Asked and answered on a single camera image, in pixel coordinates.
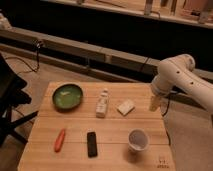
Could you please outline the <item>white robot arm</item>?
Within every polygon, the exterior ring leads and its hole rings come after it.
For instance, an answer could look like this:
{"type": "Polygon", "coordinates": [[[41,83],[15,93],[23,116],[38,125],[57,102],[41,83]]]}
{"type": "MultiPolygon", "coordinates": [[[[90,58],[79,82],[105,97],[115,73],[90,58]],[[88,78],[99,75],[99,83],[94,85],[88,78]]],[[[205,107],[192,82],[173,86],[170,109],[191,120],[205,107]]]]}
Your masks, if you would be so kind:
{"type": "Polygon", "coordinates": [[[176,86],[213,114],[213,84],[195,75],[194,68],[195,60],[189,54],[161,60],[157,66],[158,74],[150,84],[153,95],[149,110],[156,111],[161,99],[176,86]]]}

